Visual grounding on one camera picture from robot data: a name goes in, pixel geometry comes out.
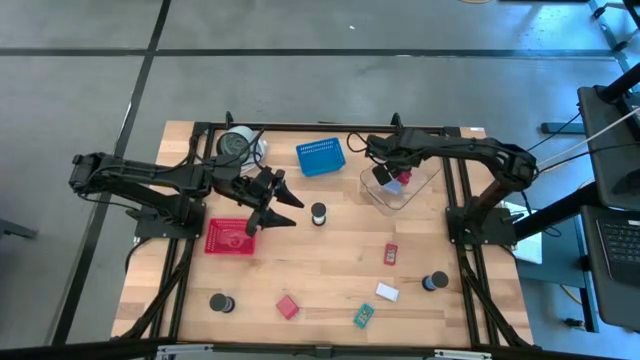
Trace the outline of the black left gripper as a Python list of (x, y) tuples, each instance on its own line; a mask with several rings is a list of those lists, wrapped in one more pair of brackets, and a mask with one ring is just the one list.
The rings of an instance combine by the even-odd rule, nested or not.
[(296, 208), (305, 207), (304, 203), (288, 189), (284, 176), (284, 170), (277, 170), (274, 175), (269, 166), (263, 167), (255, 177), (242, 176), (239, 167), (218, 168), (218, 193), (239, 205), (255, 210), (247, 221), (248, 236), (253, 237), (259, 228), (296, 225), (294, 220), (279, 215), (272, 209), (266, 209), (273, 195), (277, 202)]

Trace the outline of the teal small card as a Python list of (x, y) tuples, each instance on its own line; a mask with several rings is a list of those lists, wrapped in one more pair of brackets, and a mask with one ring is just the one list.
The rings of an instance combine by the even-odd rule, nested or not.
[(359, 310), (357, 311), (356, 315), (354, 316), (353, 322), (354, 324), (358, 327), (358, 328), (365, 328), (368, 324), (368, 322), (370, 321), (370, 319), (373, 317), (375, 312), (375, 309), (368, 305), (368, 304), (363, 304)]

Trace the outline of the white paper sheet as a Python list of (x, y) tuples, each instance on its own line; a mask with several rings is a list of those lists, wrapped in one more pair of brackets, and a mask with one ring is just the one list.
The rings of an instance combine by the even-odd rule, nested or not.
[[(529, 216), (529, 211), (525, 206), (517, 205), (508, 201), (502, 201), (501, 207), (508, 209), (512, 215), (521, 215), (521, 220)], [(518, 260), (541, 265), (542, 259), (542, 234), (537, 233), (520, 240), (516, 245), (507, 246), (507, 249)]]

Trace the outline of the black desk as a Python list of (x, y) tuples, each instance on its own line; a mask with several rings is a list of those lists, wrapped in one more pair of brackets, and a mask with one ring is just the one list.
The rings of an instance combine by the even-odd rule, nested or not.
[[(587, 137), (594, 136), (630, 112), (626, 105), (602, 101), (594, 87), (581, 87), (577, 90), (577, 95)], [(633, 119), (634, 116), (630, 116), (610, 127), (590, 140), (588, 148), (602, 204), (611, 208), (640, 211), (640, 195), (612, 193), (613, 186), (620, 178), (640, 168), (640, 140), (634, 137), (627, 125), (627, 121)]]

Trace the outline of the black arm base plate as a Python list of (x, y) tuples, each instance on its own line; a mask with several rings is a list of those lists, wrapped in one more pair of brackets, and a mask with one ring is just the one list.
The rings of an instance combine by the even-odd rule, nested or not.
[(199, 238), (202, 234), (206, 204), (192, 201), (184, 222), (161, 215), (156, 209), (143, 206), (141, 209), (129, 209), (126, 214), (136, 222), (134, 235), (139, 238)]
[(463, 245), (514, 245), (514, 220), (506, 208), (477, 210), (449, 207), (445, 210), (449, 239)]

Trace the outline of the black computer mouse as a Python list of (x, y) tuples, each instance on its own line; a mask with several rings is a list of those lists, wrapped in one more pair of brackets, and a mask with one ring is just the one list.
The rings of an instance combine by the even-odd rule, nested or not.
[(616, 195), (640, 195), (640, 168), (620, 178), (612, 188)]

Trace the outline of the grey desk leg frame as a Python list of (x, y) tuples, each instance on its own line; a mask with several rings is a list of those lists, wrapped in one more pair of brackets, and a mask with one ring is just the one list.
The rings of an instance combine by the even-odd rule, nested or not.
[(582, 318), (564, 318), (561, 323), (598, 333), (598, 311), (582, 223), (575, 215), (542, 232), (541, 265), (517, 259), (522, 278), (559, 285), (581, 307)]

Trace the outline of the black aluminium table frame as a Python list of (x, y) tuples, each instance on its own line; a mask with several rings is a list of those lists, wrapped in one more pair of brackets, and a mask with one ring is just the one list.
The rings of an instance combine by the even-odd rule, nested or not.
[[(333, 355), (467, 349), (489, 341), (489, 323), (461, 281), (461, 251), (450, 241), (445, 221), (447, 207), (490, 185), (491, 174), (482, 164), (433, 158), (441, 172), (407, 209), (385, 216), (359, 192), (360, 173), (369, 166), (358, 153), (365, 129), (289, 123), (268, 124), (264, 131), (267, 163), (285, 171), (289, 189), (305, 204), (276, 206), (296, 225), (259, 233), (252, 256), (206, 254), (205, 240), (198, 239), (186, 288), (165, 306), (161, 335), (231, 351), (301, 354), (331, 345)], [(303, 175), (296, 146), (332, 137), (339, 139), (346, 164), (327, 174)], [(316, 202), (328, 209), (321, 227), (310, 219), (308, 206)], [(393, 266), (384, 263), (388, 243), (398, 246)], [(446, 273), (449, 284), (426, 291), (421, 281), (435, 271)], [(378, 283), (398, 289), (398, 300), (377, 296)], [(235, 300), (232, 312), (210, 308), (216, 293)], [(300, 308), (290, 320), (276, 308), (285, 295)], [(353, 319), (363, 304), (375, 312), (361, 329)]]

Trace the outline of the black laptop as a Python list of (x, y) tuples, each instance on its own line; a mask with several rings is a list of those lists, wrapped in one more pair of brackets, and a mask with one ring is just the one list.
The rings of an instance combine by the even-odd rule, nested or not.
[(580, 210), (601, 319), (640, 332), (640, 212)]

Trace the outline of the grey chair base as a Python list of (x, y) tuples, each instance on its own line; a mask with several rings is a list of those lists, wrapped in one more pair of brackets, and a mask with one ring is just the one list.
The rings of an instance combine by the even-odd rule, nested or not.
[[(591, 19), (599, 26), (607, 44), (624, 71), (630, 69), (624, 51), (634, 40), (640, 39), (640, 0), (588, 0)], [(604, 14), (608, 9), (618, 9), (625, 13), (633, 24), (633, 30), (624, 35), (616, 35)]]

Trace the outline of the clear plastic bin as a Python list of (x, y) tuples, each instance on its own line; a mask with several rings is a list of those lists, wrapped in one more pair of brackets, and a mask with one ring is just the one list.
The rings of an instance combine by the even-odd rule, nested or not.
[(408, 208), (408, 204), (421, 195), (433, 178), (441, 172), (442, 165), (436, 159), (424, 161), (418, 168), (412, 168), (410, 183), (403, 186), (401, 195), (385, 191), (375, 179), (371, 165), (360, 173), (359, 192), (365, 200), (385, 216), (395, 216)]

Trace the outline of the red plastic basket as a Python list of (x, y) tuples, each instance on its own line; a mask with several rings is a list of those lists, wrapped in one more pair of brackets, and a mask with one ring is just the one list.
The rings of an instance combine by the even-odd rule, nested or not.
[(211, 218), (204, 245), (206, 254), (252, 256), (255, 238), (246, 234), (246, 219)]

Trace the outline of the silver metal bracket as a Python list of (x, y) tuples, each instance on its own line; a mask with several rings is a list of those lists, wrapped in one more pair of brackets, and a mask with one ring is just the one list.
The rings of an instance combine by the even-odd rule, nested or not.
[(493, 360), (490, 353), (452, 349), (436, 349), (434, 351), (434, 358), (447, 360)]

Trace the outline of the grey stand foot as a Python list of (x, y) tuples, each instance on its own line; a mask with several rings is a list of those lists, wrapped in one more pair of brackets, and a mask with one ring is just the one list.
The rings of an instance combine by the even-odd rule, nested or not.
[(0, 218), (0, 240), (4, 236), (33, 239), (37, 236), (37, 231)]

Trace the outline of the blue plastic basket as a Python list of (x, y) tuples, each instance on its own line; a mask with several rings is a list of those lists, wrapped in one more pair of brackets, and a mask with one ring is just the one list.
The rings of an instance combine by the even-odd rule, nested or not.
[(301, 172), (307, 177), (338, 171), (346, 164), (337, 137), (297, 145), (296, 153)]

